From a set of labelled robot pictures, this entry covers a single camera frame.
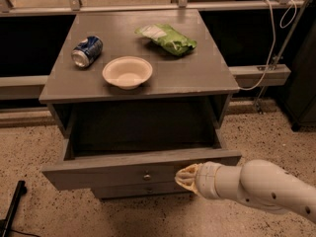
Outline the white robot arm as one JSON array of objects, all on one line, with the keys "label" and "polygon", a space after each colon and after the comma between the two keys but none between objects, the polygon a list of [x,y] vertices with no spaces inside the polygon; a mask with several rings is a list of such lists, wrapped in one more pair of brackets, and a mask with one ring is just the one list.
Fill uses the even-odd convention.
[{"label": "white robot arm", "polygon": [[291,211],[316,223],[316,188],[269,161],[193,164],[178,171],[175,181],[206,199],[230,199],[269,213]]}]

